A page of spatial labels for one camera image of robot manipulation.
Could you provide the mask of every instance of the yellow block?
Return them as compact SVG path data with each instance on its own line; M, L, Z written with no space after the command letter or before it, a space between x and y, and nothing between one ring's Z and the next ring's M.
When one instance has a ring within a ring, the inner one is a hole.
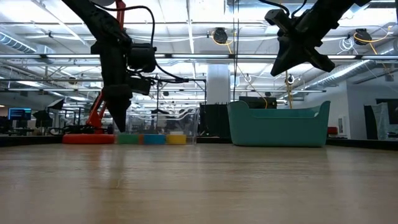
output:
M166 135L166 144L186 144L187 136L185 134Z

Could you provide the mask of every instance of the white column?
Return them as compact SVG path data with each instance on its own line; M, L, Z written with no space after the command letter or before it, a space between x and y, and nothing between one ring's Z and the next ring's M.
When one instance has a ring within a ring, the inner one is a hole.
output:
M208 65L207 104L231 102L231 78L229 65Z

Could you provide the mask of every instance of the wooden table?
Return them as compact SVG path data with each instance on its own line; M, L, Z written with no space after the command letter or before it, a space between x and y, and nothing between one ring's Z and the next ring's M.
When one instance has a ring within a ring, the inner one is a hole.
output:
M6 223L397 223L398 152L327 147L0 148Z

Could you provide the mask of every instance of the teal plastic tub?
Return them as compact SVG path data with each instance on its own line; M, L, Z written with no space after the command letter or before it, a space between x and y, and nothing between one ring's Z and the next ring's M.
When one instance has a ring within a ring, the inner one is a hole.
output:
M297 110L249 109L228 105L229 128L238 146L322 147L326 143L330 101Z

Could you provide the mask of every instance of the plastic bin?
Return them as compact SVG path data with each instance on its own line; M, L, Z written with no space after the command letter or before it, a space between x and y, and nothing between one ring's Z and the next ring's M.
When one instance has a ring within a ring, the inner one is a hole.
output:
M198 120L199 108L187 108L180 114L130 113L126 132L116 128L115 134L119 144L196 144Z
M229 128L238 146L321 147L326 143L330 101L298 110L249 109L243 101L228 105Z

